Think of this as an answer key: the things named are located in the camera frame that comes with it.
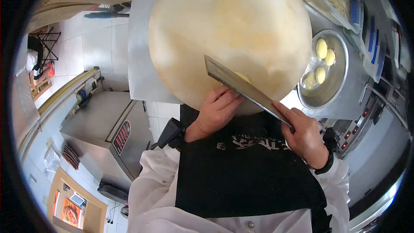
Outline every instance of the white sleeve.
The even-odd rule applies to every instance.
[[[179,151],[168,145],[142,153],[142,171],[129,190],[128,218],[151,209],[175,206],[179,161]]]
[[[329,226],[332,232],[346,233],[349,223],[349,178],[348,165],[338,158],[334,158],[334,163],[328,172],[316,175],[312,173],[321,185],[325,196],[327,206],[326,214],[331,215],[332,219]]]

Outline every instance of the stainless steel bowl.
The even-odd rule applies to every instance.
[[[325,39],[328,49],[333,49],[335,52],[335,62],[331,66],[327,66],[325,61],[316,55],[316,44],[319,39]],[[318,110],[332,103],[344,87],[345,78],[348,73],[348,61],[348,49],[344,39],[339,33],[327,29],[315,35],[312,39],[312,55],[310,61],[298,83],[298,95],[303,106],[310,110]],[[309,72],[314,72],[321,66],[326,71],[325,81],[322,84],[316,83],[311,90],[305,89],[303,80]]]

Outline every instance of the knife blade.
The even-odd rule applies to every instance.
[[[281,122],[287,124],[291,128],[291,132],[294,133],[295,129],[292,124],[276,109],[273,105],[272,99],[211,57],[204,55],[204,61],[206,64],[207,74],[210,77],[230,87],[240,95],[255,103],[264,111],[267,111]]]

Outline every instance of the stainless steel counter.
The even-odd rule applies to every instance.
[[[156,0],[132,0],[128,28],[128,54],[130,57],[128,77],[131,98],[145,101],[181,103],[159,78],[149,54],[148,23],[155,2]],[[349,51],[348,75],[340,95],[332,104],[318,111],[306,109],[299,101],[297,91],[295,90],[289,93],[281,102],[289,108],[296,107],[311,117],[356,120],[361,115],[370,95],[370,91],[367,91],[362,104],[359,104],[364,86],[369,80],[369,76],[365,73],[362,61],[359,58],[359,53],[347,40],[341,26],[329,21],[307,3],[305,3],[305,6],[309,13],[313,35],[324,29],[333,29],[344,38]]]

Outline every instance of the peeled potato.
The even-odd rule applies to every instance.
[[[303,80],[303,88],[307,90],[313,89],[315,86],[315,73],[309,72],[308,76]]]
[[[319,39],[318,43],[316,44],[316,55],[319,58],[324,59],[327,53],[328,45],[326,44],[326,41],[324,39]]]
[[[240,72],[237,72],[237,71],[233,71],[236,75],[238,75],[239,77],[241,77],[242,79],[244,79],[244,80],[246,80],[247,82],[249,82],[250,83],[250,80],[246,77],[246,75],[245,74],[242,74],[242,73],[240,73]]]
[[[332,49],[328,49],[328,52],[325,57],[325,63],[328,66],[332,66],[334,64],[334,61],[335,61],[335,53]]]
[[[322,84],[325,81],[326,71],[323,67],[319,67],[315,72],[316,82]]]

